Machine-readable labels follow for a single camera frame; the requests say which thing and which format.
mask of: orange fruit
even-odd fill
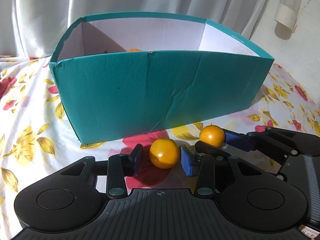
[[[131,52],[131,51],[142,51],[140,49],[128,49],[127,52]]]
[[[225,135],[222,128],[216,125],[208,125],[201,130],[199,139],[200,141],[219,148],[224,142],[224,137]]]
[[[169,169],[178,163],[180,150],[172,139],[157,139],[150,147],[149,158],[154,166]]]

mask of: white curtain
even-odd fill
[[[81,16],[158,11],[208,18],[249,38],[265,0],[0,0],[0,55],[50,55]]]

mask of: white wall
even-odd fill
[[[279,0],[267,1],[251,40],[270,53],[320,106],[320,0],[302,0],[294,33],[274,20],[278,4]]]

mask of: open box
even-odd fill
[[[211,20],[120,12],[74,22],[49,66],[75,133],[91,144],[246,109],[273,60]]]

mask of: floral tablecloth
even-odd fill
[[[175,188],[195,185],[180,165],[170,170],[153,166],[148,147],[157,138],[172,138],[178,144],[194,145],[202,127],[215,124],[241,133],[263,131],[274,126],[320,136],[320,111],[302,87],[281,66],[274,64],[263,86],[247,110],[219,118],[116,141],[81,145],[67,119],[47,58],[0,58],[0,239],[11,239],[21,226],[13,202],[19,191],[45,176],[88,155],[106,160],[129,153],[137,143],[145,148],[137,177],[126,178],[134,187]],[[260,168],[277,172],[279,164],[259,152],[244,153],[225,146]],[[97,189],[105,192],[105,177]]]

